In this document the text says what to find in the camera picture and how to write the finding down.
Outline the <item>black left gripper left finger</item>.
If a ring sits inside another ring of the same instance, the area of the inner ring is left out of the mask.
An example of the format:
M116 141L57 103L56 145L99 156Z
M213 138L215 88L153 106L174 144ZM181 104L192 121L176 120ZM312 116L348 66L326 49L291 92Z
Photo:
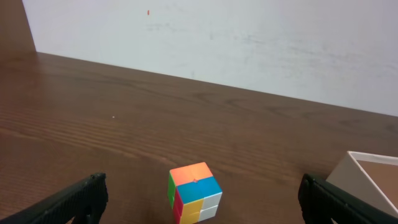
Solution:
M2 224L98 224L108 202L106 174L97 172L1 220Z

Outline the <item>multicolour puzzle cube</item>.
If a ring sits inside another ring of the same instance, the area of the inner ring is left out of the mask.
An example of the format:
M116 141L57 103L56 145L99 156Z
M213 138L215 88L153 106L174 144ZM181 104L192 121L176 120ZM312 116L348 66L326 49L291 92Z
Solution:
M169 171L167 197L176 224L213 218L223 191L205 162Z

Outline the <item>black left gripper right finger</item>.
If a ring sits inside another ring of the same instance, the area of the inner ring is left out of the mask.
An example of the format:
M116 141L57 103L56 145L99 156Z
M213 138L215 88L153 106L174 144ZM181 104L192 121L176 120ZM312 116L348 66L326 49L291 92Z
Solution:
M397 224L397 218L326 180L304 174L298 201L306 224Z

